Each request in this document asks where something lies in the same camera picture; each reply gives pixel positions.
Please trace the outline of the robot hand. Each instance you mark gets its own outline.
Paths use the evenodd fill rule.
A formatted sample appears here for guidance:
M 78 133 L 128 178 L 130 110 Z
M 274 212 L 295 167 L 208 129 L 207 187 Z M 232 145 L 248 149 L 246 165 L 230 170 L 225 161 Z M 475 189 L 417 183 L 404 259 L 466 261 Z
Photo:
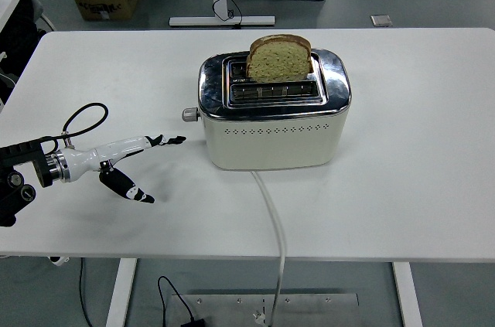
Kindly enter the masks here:
M 154 197 L 145 193 L 126 174 L 115 167 L 124 158 L 131 157 L 148 148 L 164 145 L 180 145 L 186 137 L 138 136 L 112 142 L 87 151 L 63 148 L 53 154 L 61 182 L 74 182 L 87 172 L 98 172 L 99 180 L 117 195 L 142 203 L 155 202 Z

